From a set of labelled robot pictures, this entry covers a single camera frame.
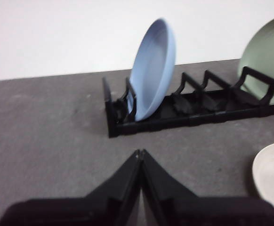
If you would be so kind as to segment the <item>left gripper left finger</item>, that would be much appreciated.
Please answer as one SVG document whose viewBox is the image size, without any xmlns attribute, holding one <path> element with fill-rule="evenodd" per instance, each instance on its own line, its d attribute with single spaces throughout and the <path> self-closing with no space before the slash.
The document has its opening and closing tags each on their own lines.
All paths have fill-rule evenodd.
<svg viewBox="0 0 274 226">
<path fill-rule="evenodd" d="M 140 197 L 140 150 L 86 196 L 30 199 L 12 204 L 0 226 L 125 226 Z"/>
</svg>

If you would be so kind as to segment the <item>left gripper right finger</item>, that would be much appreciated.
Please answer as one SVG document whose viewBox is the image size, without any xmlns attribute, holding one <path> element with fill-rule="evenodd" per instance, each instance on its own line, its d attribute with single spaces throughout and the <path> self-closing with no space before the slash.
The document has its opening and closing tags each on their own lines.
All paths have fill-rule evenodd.
<svg viewBox="0 0 274 226">
<path fill-rule="evenodd" d="M 142 192 L 150 223 L 158 226 L 274 226 L 274 207 L 254 197 L 197 196 L 145 149 Z"/>
</svg>

